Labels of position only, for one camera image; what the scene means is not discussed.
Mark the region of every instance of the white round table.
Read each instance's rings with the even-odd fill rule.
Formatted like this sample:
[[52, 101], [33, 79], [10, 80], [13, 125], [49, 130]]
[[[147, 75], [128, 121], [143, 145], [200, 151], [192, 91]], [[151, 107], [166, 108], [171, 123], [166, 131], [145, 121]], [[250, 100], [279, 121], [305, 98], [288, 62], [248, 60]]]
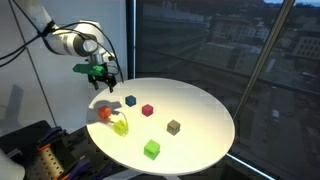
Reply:
[[[125, 103], [130, 95], [137, 101], [132, 107]], [[142, 114], [146, 104], [153, 106], [149, 117]], [[99, 118], [97, 109], [103, 105], [120, 112], [113, 113], [111, 121], [126, 117], [126, 136], [119, 136], [112, 123]], [[181, 124], [175, 136], [167, 132], [173, 119]], [[92, 140], [110, 158], [152, 175], [186, 175], [207, 169], [226, 155], [235, 136], [233, 120], [216, 98], [193, 85], [163, 78], [133, 79], [118, 83], [113, 93], [103, 90], [89, 105], [87, 120]], [[160, 144], [155, 160], [144, 155], [151, 139]]]

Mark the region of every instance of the yellow object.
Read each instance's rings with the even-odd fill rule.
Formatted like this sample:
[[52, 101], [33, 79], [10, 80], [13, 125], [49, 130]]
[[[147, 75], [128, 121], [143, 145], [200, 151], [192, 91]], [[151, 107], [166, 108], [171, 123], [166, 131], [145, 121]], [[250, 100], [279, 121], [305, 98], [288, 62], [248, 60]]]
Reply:
[[113, 130], [119, 134], [119, 136], [124, 136], [128, 133], [128, 124], [125, 120], [121, 119], [114, 123]]

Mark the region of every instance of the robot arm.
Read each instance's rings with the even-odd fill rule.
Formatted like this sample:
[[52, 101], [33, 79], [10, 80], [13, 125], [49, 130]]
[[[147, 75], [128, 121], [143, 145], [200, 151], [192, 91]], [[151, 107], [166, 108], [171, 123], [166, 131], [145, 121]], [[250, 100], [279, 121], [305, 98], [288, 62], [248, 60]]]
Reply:
[[107, 61], [114, 59], [113, 54], [99, 44], [103, 44], [100, 24], [94, 21], [80, 21], [74, 29], [59, 28], [40, 0], [14, 0], [18, 8], [42, 36], [46, 47], [54, 54], [86, 57], [89, 64], [77, 64], [73, 71], [87, 74], [95, 89], [97, 81], [106, 83], [110, 92], [117, 84], [114, 74], [108, 72]]

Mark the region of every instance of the gray cube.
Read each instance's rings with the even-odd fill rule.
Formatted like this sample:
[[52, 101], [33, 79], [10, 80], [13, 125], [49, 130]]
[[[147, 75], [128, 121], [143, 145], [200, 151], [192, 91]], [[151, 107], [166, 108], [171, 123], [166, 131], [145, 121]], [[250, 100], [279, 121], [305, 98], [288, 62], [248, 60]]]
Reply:
[[180, 131], [180, 123], [175, 120], [170, 121], [167, 126], [167, 131], [172, 135], [176, 135]]

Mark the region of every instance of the red cube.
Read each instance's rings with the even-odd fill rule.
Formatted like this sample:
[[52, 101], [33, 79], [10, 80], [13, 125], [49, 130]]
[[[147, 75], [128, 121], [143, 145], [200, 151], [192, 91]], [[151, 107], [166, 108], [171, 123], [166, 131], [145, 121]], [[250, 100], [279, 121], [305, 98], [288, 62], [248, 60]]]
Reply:
[[149, 117], [151, 114], [153, 114], [153, 107], [150, 106], [149, 104], [144, 105], [142, 107], [142, 114]]
[[108, 106], [98, 108], [98, 115], [102, 119], [107, 119], [111, 116], [111, 109]]

